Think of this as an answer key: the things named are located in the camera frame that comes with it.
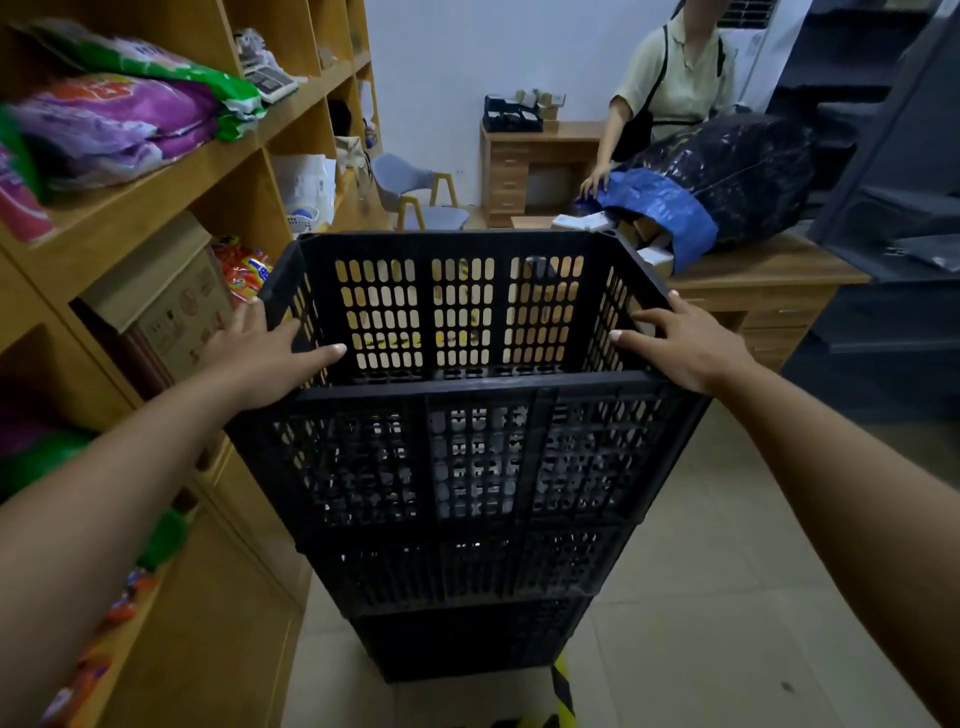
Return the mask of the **person's right hand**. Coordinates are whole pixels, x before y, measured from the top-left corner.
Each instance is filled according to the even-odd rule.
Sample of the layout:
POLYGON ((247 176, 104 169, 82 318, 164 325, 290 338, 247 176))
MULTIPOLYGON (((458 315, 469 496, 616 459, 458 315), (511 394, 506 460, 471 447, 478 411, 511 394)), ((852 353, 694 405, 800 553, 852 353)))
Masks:
MULTIPOLYGON (((638 311, 635 324, 660 333, 664 352, 644 359, 671 382, 702 395, 717 396, 734 379, 759 369, 744 340, 721 325, 712 314, 685 300, 676 290, 666 297, 666 307, 638 311)), ((636 328, 620 330, 638 331, 636 328)))

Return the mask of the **person's left hand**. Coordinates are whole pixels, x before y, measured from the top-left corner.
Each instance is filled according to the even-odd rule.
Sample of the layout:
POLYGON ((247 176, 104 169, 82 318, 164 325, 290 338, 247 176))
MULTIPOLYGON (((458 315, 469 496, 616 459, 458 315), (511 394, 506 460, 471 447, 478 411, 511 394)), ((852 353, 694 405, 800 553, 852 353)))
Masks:
POLYGON ((289 358, 301 332, 298 319, 269 329, 263 301, 240 304, 225 330, 218 331, 201 355, 201 394, 226 418, 245 410, 268 407, 304 384, 293 384, 289 358))

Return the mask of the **black plastic slotted crate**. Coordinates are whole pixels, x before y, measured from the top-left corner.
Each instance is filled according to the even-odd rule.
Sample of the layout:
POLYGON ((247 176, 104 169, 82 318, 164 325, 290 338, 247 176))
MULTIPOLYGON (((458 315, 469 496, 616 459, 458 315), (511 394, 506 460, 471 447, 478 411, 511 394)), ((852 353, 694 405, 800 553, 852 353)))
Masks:
POLYGON ((612 233, 321 233, 261 292, 343 357, 225 427, 303 550, 340 535, 639 523, 710 399, 614 346, 666 286, 612 233))
POLYGON ((362 616, 350 621, 383 679, 409 683, 547 667, 589 596, 362 616))
POLYGON ((599 594, 636 525, 573 524, 438 540, 320 543, 307 559, 349 619, 599 594))

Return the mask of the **person's left forearm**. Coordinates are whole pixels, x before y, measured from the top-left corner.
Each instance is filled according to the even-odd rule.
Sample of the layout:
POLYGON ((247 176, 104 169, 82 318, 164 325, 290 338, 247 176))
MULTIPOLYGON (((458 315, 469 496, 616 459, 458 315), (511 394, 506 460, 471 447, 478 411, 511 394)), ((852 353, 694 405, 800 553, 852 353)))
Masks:
POLYGON ((199 375, 0 507, 0 728, 32 728, 118 597, 155 522, 229 420, 199 375))

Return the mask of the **person's right forearm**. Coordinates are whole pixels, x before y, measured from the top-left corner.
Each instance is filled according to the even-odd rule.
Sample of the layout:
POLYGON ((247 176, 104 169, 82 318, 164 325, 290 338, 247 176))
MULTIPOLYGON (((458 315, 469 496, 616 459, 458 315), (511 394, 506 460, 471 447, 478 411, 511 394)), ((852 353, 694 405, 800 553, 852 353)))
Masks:
POLYGON ((960 728, 960 491, 771 370, 711 362, 858 621, 943 728, 960 728))

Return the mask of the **white boxes in bag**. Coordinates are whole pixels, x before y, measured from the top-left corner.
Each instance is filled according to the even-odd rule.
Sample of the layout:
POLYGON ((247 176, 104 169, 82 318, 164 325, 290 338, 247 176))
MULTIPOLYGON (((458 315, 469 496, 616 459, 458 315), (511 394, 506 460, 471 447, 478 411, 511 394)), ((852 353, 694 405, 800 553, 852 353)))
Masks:
POLYGON ((633 222, 616 218, 606 211, 583 216, 559 214, 548 224, 551 230, 610 234, 634 249, 638 256, 654 268, 662 278, 674 272, 673 235, 664 226, 647 216, 633 222))

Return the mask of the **orange snack packets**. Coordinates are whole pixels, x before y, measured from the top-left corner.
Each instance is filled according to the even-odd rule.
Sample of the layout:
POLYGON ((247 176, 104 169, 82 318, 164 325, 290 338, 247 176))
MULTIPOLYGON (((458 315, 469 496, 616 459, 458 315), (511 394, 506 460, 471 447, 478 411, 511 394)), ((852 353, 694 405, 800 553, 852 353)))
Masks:
POLYGON ((245 245, 238 236, 224 236, 211 241, 210 248, 221 266, 233 305, 254 301, 273 271, 270 257, 261 249, 245 245))

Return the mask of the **blue woven bag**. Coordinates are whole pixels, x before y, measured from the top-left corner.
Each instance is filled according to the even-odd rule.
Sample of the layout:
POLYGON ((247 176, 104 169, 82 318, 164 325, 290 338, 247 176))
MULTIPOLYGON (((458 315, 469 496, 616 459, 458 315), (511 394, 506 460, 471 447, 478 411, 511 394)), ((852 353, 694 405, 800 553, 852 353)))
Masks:
POLYGON ((671 237, 673 275, 685 273, 714 249, 719 225, 687 188, 646 167, 612 171, 606 188, 581 194, 576 205, 612 213, 624 222, 649 218, 671 237))

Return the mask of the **wooden counter desk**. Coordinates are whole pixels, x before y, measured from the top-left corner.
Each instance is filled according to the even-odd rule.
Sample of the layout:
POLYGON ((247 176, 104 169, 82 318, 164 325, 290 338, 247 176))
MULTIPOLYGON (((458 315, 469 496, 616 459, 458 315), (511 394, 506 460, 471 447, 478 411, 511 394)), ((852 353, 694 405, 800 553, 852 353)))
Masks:
MULTIPOLYGON (((510 263, 509 304, 504 345, 495 362, 505 366, 571 366, 575 371, 636 369, 641 359, 617 353, 610 330, 645 307, 631 294, 625 263, 601 267, 599 302, 586 305, 587 336, 573 345, 575 304, 586 299, 584 261, 551 247, 545 261, 510 263)), ((672 287, 689 304, 742 334, 751 355, 764 367, 780 370, 838 289, 864 285, 866 273, 816 244, 779 234, 749 249, 708 256, 691 272, 662 279, 654 264, 649 278, 672 287)))

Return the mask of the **brown cardboard box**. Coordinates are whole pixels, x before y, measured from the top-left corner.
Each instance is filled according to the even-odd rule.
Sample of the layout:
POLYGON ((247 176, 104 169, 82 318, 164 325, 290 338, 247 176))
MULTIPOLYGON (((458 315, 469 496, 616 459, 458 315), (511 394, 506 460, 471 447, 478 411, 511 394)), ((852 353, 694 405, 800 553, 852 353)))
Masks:
POLYGON ((231 321, 211 241, 183 210, 71 303, 144 400, 191 377, 210 338, 231 321))

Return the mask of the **white plastic bag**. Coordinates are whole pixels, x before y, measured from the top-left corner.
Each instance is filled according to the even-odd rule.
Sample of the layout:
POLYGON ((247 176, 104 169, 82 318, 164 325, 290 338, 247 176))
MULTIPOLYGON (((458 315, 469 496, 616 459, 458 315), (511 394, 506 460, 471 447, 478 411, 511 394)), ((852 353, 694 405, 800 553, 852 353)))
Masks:
POLYGON ((334 221, 337 163, 323 154, 270 154, 280 198, 288 214, 318 219, 319 231, 334 221))

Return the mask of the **wooden shelving unit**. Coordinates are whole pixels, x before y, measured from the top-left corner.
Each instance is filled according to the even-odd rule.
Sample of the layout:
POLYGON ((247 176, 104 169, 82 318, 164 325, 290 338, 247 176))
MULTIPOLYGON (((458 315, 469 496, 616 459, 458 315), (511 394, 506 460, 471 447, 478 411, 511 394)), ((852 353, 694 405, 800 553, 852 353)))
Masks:
MULTIPOLYGON (((0 378, 66 421, 104 431, 196 369, 229 319, 208 246, 237 237, 278 261, 292 239, 274 155, 333 157, 336 103, 361 133, 369 0, 0 0, 0 101, 76 71, 27 33, 66 20, 236 77, 234 32, 257 31, 298 90, 237 140, 207 142, 119 185, 54 191, 53 229, 0 222, 0 378)), ((311 570, 222 432, 176 487, 183 545, 131 617, 82 653, 64 728, 279 728, 311 570)))

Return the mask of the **black plastic garbage bag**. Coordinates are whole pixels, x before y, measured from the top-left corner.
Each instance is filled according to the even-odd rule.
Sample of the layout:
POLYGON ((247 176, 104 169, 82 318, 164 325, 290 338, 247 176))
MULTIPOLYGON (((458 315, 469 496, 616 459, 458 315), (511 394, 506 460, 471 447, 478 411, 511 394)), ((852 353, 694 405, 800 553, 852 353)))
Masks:
POLYGON ((764 242, 801 220, 815 140, 796 119, 737 113, 653 142, 613 171, 646 167, 686 188, 718 224, 711 251, 720 251, 764 242))

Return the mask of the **grey chair with wooden legs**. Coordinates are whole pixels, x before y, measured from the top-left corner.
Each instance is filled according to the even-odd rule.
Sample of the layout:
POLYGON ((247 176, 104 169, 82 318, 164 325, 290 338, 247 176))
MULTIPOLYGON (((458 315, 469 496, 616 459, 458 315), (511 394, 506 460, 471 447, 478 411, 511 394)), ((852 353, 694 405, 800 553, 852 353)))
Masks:
POLYGON ((370 171, 381 207, 395 216, 396 232, 459 232, 470 213, 458 200, 453 176, 418 167, 383 152, 371 161, 370 171))

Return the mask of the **small wooden desk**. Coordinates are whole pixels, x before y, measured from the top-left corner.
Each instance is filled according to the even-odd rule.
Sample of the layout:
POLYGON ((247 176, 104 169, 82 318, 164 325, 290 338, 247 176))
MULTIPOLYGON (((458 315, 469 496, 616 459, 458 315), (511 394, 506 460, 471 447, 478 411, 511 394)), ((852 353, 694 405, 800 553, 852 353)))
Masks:
POLYGON ((514 217, 568 210, 594 168, 602 130, 600 121, 560 121, 540 132, 492 132, 481 127, 481 209, 486 225, 510 228, 514 217), (561 200, 531 201, 530 180, 541 173, 558 173, 561 200))

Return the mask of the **small cardboard boxes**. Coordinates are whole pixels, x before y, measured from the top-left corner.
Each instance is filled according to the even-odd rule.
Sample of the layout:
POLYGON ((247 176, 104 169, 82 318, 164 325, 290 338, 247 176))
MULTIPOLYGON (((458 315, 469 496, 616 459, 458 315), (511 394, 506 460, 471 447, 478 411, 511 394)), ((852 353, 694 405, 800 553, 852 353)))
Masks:
POLYGON ((518 103, 524 112, 529 112, 543 121, 545 126, 559 123, 559 112, 567 102, 566 93, 554 93, 541 89, 519 89, 512 100, 518 103))

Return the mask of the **black desk organiser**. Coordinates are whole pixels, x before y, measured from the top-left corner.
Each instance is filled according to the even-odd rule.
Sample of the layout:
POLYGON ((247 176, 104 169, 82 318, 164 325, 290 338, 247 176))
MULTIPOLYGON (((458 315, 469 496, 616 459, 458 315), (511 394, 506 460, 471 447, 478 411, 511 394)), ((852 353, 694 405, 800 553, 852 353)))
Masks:
POLYGON ((544 131, 544 120, 535 104, 496 95, 485 96, 481 124, 489 134, 539 134, 544 131))

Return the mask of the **green packet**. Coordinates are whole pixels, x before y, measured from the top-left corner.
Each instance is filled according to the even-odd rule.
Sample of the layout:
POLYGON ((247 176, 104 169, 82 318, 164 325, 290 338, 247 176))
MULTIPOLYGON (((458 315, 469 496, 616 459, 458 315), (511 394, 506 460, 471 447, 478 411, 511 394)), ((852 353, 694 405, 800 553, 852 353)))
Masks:
MULTIPOLYGON (((0 428, 0 504, 53 483, 55 476, 66 474, 69 464, 94 440, 89 431, 39 424, 0 428)), ((141 546, 136 566, 154 573, 182 548, 187 531, 186 515, 173 505, 167 506, 141 546)))

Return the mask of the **dark grey metal rack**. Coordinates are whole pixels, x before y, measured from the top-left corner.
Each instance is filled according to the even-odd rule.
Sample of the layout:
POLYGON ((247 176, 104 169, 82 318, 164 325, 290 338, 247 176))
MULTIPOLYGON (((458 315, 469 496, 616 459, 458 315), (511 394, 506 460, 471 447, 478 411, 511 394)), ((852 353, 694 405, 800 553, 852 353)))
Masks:
POLYGON ((867 277, 783 375, 861 424, 960 422, 960 0, 812 0, 768 110, 815 133, 798 229, 867 277))

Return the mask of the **purple detergent bag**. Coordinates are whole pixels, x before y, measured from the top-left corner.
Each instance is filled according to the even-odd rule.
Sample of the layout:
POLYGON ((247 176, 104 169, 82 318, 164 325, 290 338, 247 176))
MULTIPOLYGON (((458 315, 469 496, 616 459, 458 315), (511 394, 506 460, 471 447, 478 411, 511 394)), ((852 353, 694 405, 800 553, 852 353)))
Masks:
POLYGON ((94 73, 5 104, 44 183, 125 185, 214 140, 221 103, 203 83, 94 73))

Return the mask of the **white air conditioner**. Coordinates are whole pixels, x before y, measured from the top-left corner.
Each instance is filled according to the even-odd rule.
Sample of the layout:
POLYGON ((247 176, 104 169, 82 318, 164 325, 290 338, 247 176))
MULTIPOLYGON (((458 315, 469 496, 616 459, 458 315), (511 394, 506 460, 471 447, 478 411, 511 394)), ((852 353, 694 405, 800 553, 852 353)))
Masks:
POLYGON ((718 23, 734 55, 732 102, 766 112, 813 0, 729 0, 718 23))

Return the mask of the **green detergent bag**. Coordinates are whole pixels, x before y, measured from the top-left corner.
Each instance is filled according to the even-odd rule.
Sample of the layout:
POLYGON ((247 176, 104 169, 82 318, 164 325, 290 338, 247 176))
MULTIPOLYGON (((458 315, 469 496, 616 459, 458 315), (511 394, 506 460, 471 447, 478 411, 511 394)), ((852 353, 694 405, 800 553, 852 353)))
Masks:
POLYGON ((13 23, 11 28, 33 39, 66 64, 84 71, 191 82, 206 87, 221 107, 217 115, 219 140, 239 140, 266 116, 266 108, 252 82, 146 40, 121 35, 106 37, 62 18, 13 23))

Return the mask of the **pink packet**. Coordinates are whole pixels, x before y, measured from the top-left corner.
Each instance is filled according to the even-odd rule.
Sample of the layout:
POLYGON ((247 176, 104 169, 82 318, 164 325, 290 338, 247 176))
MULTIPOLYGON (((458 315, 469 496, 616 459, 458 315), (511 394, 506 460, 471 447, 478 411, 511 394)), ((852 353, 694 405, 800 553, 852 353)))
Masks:
POLYGON ((0 222, 17 241, 30 244, 52 235, 55 226, 31 187, 32 167, 26 162, 0 142, 0 222))

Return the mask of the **row of colourful snack packets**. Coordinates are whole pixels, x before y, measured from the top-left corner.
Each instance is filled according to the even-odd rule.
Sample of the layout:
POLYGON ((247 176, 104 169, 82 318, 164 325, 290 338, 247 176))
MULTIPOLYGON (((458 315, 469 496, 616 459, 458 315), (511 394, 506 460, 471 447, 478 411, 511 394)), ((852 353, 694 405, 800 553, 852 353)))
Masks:
POLYGON ((146 625, 168 568, 134 568, 121 595, 80 653, 66 685, 45 710, 38 728, 97 728, 134 646, 146 625))

